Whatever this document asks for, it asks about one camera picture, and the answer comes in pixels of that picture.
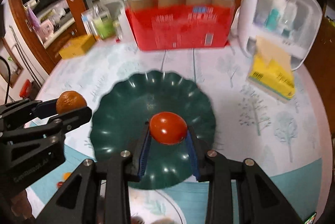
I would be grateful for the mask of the left human hand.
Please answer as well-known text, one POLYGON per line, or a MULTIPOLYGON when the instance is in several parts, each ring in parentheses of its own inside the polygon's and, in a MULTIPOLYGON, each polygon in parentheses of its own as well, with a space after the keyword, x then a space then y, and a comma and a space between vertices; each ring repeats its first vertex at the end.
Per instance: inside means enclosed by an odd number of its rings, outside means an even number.
POLYGON ((14 217, 12 223, 33 223, 32 206, 28 200, 26 190, 11 198, 10 209, 14 217))

